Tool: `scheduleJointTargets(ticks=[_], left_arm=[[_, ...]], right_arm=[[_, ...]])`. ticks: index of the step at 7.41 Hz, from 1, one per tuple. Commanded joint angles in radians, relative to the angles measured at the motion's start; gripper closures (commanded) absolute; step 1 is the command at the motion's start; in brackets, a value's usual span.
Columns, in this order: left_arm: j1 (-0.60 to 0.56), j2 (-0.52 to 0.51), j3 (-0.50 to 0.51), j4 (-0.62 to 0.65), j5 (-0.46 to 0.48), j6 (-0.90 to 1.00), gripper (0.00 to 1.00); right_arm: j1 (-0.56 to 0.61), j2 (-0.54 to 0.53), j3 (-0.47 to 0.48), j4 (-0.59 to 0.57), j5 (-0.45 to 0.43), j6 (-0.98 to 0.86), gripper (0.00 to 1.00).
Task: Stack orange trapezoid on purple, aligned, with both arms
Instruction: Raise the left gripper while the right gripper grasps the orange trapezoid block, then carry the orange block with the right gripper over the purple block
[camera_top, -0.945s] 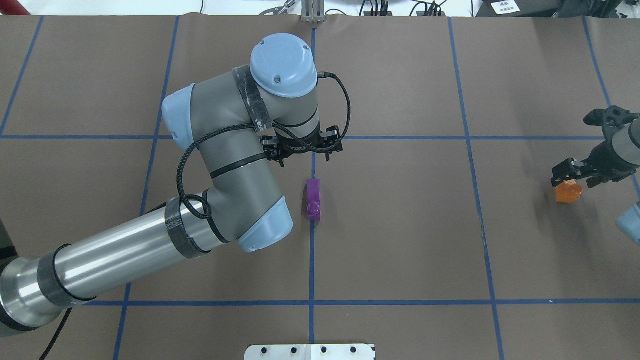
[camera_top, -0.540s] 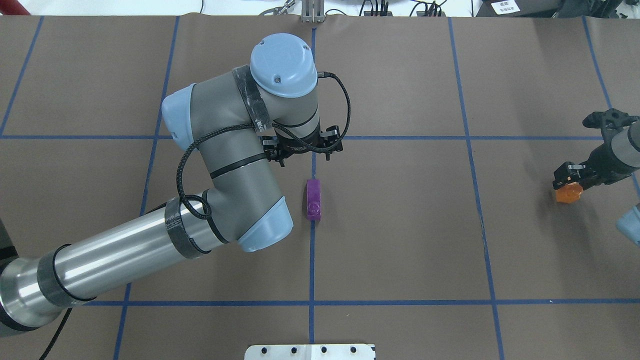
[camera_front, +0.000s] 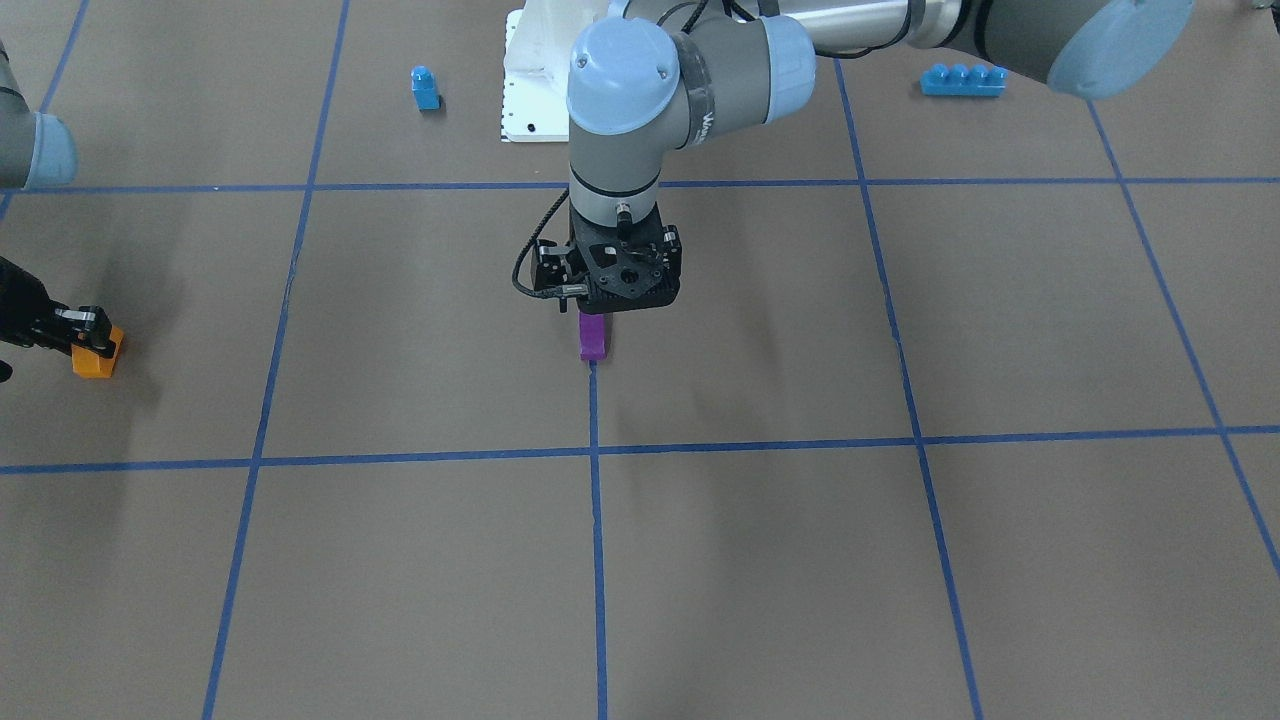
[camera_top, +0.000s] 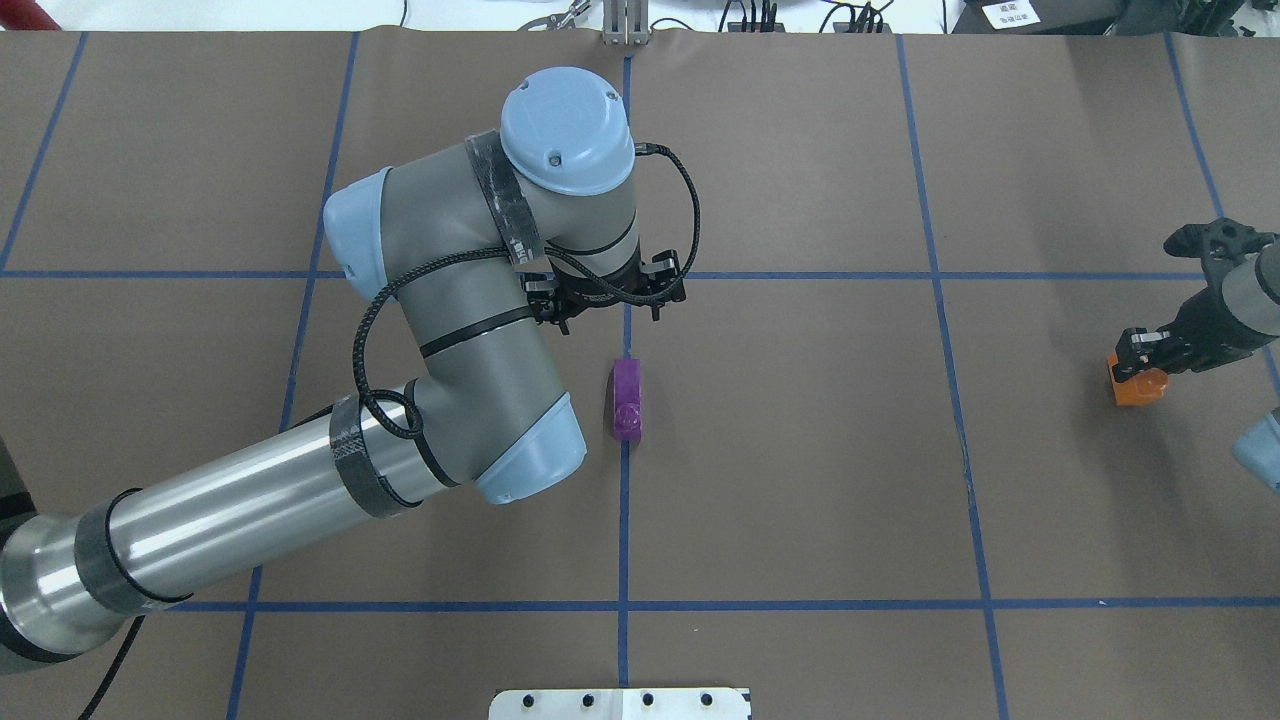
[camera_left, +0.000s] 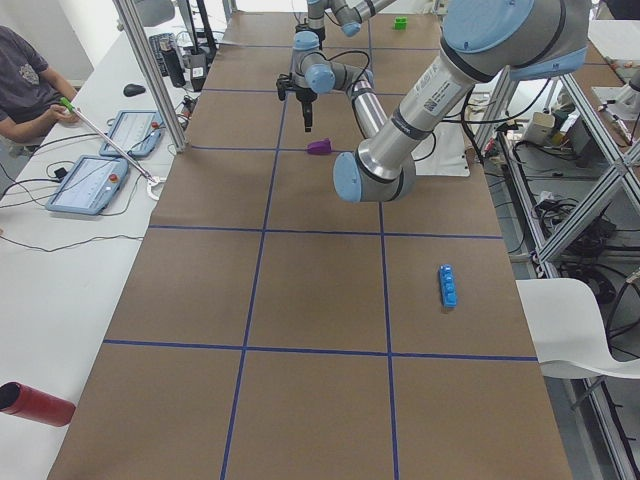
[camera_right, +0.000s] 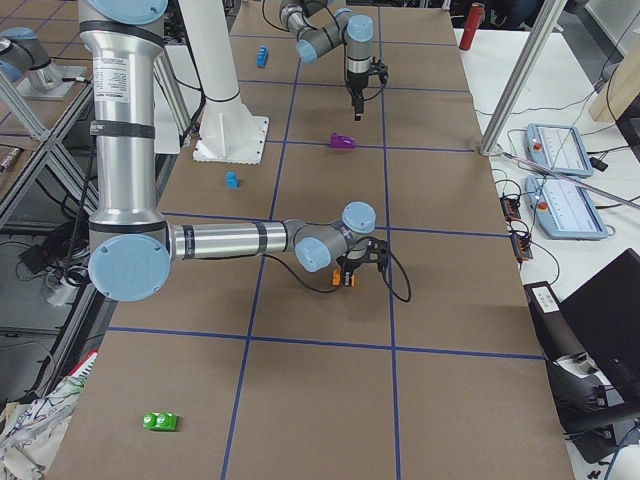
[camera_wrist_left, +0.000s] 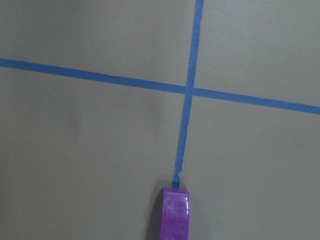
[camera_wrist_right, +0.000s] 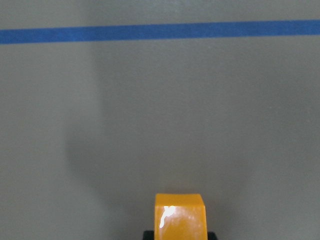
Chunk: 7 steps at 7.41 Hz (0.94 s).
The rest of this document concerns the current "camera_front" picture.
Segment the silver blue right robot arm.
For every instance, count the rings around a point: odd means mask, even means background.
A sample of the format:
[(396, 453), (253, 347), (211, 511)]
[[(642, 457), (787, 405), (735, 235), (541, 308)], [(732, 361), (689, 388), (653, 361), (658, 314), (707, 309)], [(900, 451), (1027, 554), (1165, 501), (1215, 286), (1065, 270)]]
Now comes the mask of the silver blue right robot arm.
[[(1, 186), (41, 190), (69, 184), (78, 151), (67, 124), (27, 102), (1, 46)], [(54, 300), (44, 282), (15, 263), (1, 260), (1, 338), (18, 347), (77, 352), (99, 363), (116, 360), (123, 332), (100, 306), (69, 307)]]

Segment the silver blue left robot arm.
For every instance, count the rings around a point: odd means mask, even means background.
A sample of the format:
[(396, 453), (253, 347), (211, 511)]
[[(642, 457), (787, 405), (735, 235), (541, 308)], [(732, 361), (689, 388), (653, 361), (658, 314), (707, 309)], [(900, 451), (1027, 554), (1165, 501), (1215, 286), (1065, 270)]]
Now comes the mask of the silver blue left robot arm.
[(660, 218), (669, 152), (803, 109), (823, 58), (948, 47), (1084, 100), (1148, 74), (1190, 1), (613, 1), (566, 68), (570, 182), (563, 243), (534, 231), (513, 287), (604, 315), (671, 305), (678, 229)]

